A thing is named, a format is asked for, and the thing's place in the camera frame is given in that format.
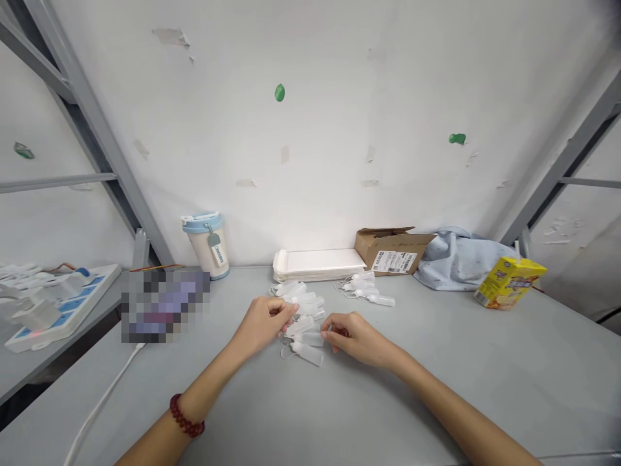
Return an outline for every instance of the yellow juice box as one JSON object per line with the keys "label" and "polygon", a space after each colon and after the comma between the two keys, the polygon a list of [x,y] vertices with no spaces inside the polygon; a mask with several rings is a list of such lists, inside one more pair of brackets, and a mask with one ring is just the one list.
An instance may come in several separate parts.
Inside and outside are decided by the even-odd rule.
{"label": "yellow juice box", "polygon": [[474,294],[490,309],[511,309],[548,269],[529,259],[502,257]]}

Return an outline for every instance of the white paper stack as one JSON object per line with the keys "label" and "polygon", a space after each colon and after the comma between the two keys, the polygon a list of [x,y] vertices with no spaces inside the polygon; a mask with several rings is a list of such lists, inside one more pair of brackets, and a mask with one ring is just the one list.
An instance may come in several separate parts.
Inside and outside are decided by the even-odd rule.
{"label": "white paper stack", "polygon": [[362,272],[365,263],[355,249],[291,251],[281,249],[274,256],[274,279],[277,282],[298,280],[321,282],[342,280]]}

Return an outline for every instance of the person's left hand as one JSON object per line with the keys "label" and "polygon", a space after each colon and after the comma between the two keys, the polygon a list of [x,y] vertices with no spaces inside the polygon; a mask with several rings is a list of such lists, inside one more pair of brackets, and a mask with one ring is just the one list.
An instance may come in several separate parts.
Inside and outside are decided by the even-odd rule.
{"label": "person's left hand", "polygon": [[298,304],[287,305],[282,298],[254,298],[230,344],[251,357],[278,338],[281,332],[287,331],[299,308]]}

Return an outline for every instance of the carton packaging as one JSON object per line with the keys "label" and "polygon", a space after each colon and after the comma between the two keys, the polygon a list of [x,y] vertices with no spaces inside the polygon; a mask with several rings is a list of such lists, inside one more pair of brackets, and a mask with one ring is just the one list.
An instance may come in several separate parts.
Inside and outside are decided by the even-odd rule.
{"label": "carton packaging", "polygon": [[529,259],[502,257],[474,297],[490,309],[511,309],[547,269]]}
{"label": "carton packaging", "polygon": [[375,276],[413,274],[434,234],[410,234],[414,227],[363,228],[356,233],[356,251]]}

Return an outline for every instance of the tag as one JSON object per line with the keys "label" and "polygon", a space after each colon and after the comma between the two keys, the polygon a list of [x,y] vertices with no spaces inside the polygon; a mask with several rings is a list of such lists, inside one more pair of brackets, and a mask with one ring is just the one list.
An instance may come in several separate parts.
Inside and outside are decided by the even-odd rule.
{"label": "tag", "polygon": [[218,236],[218,233],[211,233],[207,237],[207,244],[212,249],[213,260],[215,261],[215,264],[218,266],[218,268],[225,265],[228,261],[226,260],[224,247],[222,246],[222,242],[220,241],[220,236]]}
{"label": "tag", "polygon": [[212,246],[212,253],[215,264],[218,267],[226,265],[228,260],[226,259],[226,254],[224,253],[224,248],[221,243],[216,244],[216,246]]}
{"label": "tag", "polygon": [[379,251],[375,256],[371,270],[374,272],[408,273],[416,256],[418,256],[416,252]]}

